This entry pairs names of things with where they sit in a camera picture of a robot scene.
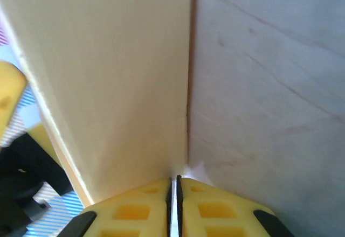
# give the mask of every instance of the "striped fabric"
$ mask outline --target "striped fabric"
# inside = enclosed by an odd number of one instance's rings
[[[5,45],[8,45],[8,41],[0,24],[0,48],[6,48],[7,46]],[[1,55],[0,60],[11,62]],[[23,114],[20,113],[22,109],[29,109],[34,105],[35,98],[30,88],[27,87],[13,114],[12,120],[0,140],[0,146],[8,146],[13,139],[26,132],[27,129],[23,123],[25,118],[20,117],[19,114]],[[34,199],[37,202],[46,201],[50,205],[50,208],[42,218],[27,227],[28,231],[25,236],[57,236],[67,223],[84,208],[74,191],[61,197],[47,183],[45,183],[41,190],[35,195]]]

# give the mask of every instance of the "rectangular hole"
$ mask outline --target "rectangular hole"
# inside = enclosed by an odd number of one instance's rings
[[[202,218],[236,218],[232,207],[225,202],[202,202],[198,203]]]
[[[122,220],[147,220],[150,206],[144,204],[126,204],[116,209],[113,219]]]
[[[247,237],[241,227],[205,227],[207,237]]]
[[[100,237],[139,237],[138,230],[103,230]]]

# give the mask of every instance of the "yellow object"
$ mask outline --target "yellow object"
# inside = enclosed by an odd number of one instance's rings
[[[270,237],[253,211],[267,207],[189,178],[181,179],[183,237]]]
[[[13,64],[0,61],[0,137],[25,89],[26,78]]]
[[[84,237],[167,237],[170,186],[170,179],[162,179],[89,206],[82,213],[97,217]]]
[[[41,123],[29,129],[27,133],[43,148],[44,151],[46,151],[47,154],[49,154],[50,157],[54,159],[57,164],[62,167],[59,158],[55,153],[54,147],[50,142],[47,131]]]

